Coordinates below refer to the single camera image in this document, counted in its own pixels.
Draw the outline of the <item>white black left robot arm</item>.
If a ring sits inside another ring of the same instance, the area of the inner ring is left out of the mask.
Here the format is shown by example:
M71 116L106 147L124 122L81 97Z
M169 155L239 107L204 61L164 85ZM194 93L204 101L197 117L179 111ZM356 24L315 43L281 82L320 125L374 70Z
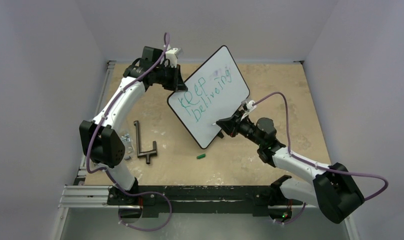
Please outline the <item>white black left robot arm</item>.
M178 64L181 48L165 45L164 49L144 47L123 72L123 77L106 106L90 121L79 125L80 141L89 174L102 171L112 181L108 202L133 205L142 201L139 184L123 159L126 147L120 138L120 128L127 114L148 88L154 84L165 90L184 92L185 86Z

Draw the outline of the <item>green marker cap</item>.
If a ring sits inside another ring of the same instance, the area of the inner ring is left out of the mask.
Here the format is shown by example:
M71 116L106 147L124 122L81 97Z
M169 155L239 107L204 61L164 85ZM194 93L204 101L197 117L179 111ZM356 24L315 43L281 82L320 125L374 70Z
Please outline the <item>green marker cap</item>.
M197 159L197 160L200 160L200 159L203 159L203 158L205 158L205 157L206 157L206 154L204 153L204 154L198 155L198 156L196 157L196 159Z

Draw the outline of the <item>white whiteboard black frame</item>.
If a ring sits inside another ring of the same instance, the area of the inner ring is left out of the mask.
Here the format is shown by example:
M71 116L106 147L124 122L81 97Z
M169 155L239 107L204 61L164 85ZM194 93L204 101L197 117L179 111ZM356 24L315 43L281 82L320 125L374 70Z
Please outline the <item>white whiteboard black frame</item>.
M167 104L201 149L221 131L213 126L228 118L250 96L250 89L229 48L222 45L186 80L187 91L174 92Z

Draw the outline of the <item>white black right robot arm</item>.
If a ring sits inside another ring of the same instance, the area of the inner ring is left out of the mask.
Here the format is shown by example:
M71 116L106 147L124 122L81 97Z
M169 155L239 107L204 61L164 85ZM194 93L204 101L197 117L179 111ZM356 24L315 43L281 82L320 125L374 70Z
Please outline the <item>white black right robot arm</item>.
M288 199L299 200L319 208L329 221L339 224L367 200L343 164L327 165L292 153L277 139L270 118L261 117L252 122L238 110L231 117L217 120L215 125L232 138L242 135L255 143L263 163L301 179L290 177L271 189L270 196L278 204Z

